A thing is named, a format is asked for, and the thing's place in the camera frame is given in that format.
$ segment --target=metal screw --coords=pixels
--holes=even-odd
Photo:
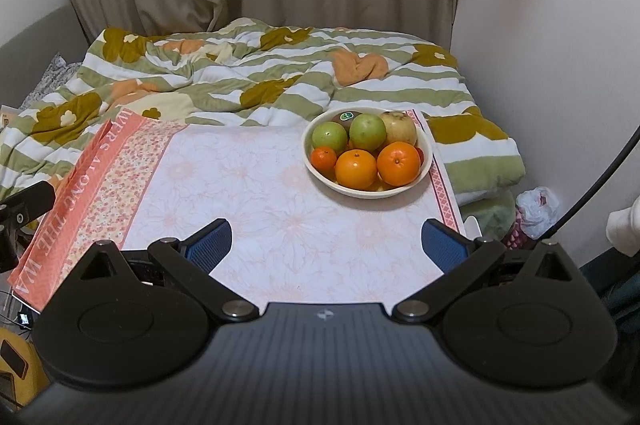
[[[254,305],[246,300],[229,300],[222,305],[222,312],[230,317],[245,317],[254,310]]]
[[[406,317],[423,317],[429,313],[429,305],[421,300],[409,299],[398,304],[398,311]]]

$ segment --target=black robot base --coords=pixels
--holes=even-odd
[[[622,425],[616,328],[559,246],[469,256],[398,303],[250,301],[168,241],[94,244],[33,329],[53,384],[24,425]],[[141,278],[140,272],[148,278]],[[155,285],[141,282],[152,280]]]

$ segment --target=blue gripper pad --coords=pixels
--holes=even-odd
[[[211,273],[231,250],[231,225],[218,219],[185,240],[185,258],[204,272]]]
[[[472,241],[442,223],[425,221],[422,225],[422,250],[443,273],[449,273],[469,256]]]

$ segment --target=kiwi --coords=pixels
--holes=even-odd
[[[331,121],[335,121],[344,127],[344,129],[349,132],[351,128],[351,122],[356,118],[356,116],[362,114],[361,112],[357,112],[354,110],[346,110],[332,118]]]

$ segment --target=bed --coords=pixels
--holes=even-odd
[[[123,109],[246,128],[304,126],[355,105],[424,116],[459,205],[524,175],[515,142],[482,117],[444,48],[392,32],[240,18],[213,33],[101,33],[73,78],[0,134],[0,199],[42,180],[65,188],[82,152]]]

